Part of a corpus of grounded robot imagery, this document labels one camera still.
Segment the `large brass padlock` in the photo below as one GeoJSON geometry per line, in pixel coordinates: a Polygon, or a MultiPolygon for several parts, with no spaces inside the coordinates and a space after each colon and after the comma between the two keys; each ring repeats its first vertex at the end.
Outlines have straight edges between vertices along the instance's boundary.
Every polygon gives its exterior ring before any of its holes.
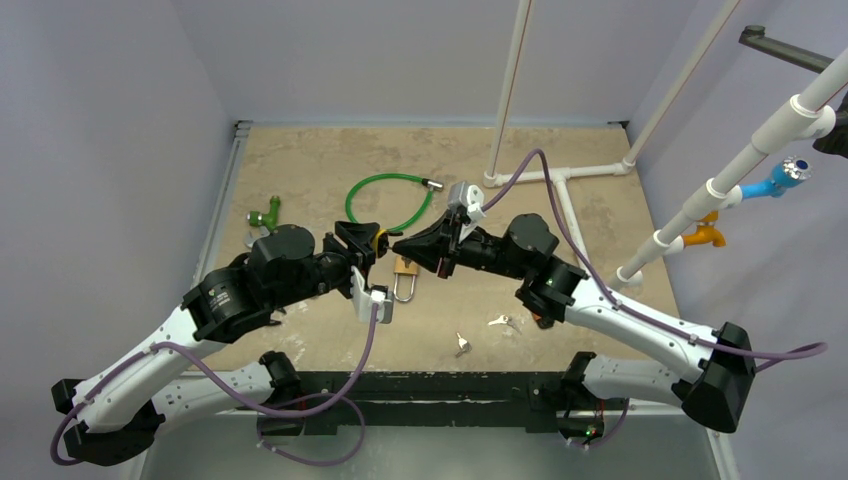
{"type": "Polygon", "coordinates": [[[417,279],[420,273],[419,265],[412,260],[397,256],[393,268],[393,293],[399,303],[410,302],[415,295],[417,279]]]}

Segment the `small yellow padlock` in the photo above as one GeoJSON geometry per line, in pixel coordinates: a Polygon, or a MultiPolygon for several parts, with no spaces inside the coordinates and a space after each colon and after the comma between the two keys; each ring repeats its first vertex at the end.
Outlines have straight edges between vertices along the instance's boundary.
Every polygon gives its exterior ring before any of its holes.
{"type": "Polygon", "coordinates": [[[380,229],[372,240],[372,249],[374,250],[377,259],[385,256],[390,249],[390,237],[392,232],[386,229],[380,229]]]}

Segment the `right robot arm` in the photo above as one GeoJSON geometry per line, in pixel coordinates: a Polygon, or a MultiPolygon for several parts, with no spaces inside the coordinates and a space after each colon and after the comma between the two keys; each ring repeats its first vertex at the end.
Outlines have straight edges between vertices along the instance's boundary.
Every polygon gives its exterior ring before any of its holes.
{"type": "Polygon", "coordinates": [[[446,212],[392,250],[443,279],[463,266],[520,281],[515,296],[538,316],[540,328],[567,322],[594,330],[649,356],[660,374],[670,375],[656,387],[630,386],[629,397],[680,406],[704,427],[737,431],[755,379],[744,328],[726,322],[714,329],[614,296],[556,255],[559,240],[538,214],[516,216],[501,236],[481,227],[467,236],[461,230],[458,215],[446,212]]]}

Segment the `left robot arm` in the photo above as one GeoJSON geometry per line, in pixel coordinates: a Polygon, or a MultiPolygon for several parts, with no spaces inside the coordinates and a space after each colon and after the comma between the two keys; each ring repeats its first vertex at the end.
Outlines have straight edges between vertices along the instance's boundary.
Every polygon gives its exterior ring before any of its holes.
{"type": "Polygon", "coordinates": [[[388,250],[388,237],[376,223],[338,222],[322,241],[293,224],[256,240],[250,251],[209,272],[110,368],[53,385],[63,418],[51,439],[52,461],[113,466],[173,430],[227,410],[244,407],[298,423],[343,401],[344,391],[302,394],[291,361],[279,352],[222,374],[205,360],[270,326],[286,307],[332,292],[351,301],[370,328],[389,322],[392,294],[367,281],[388,250]]]}

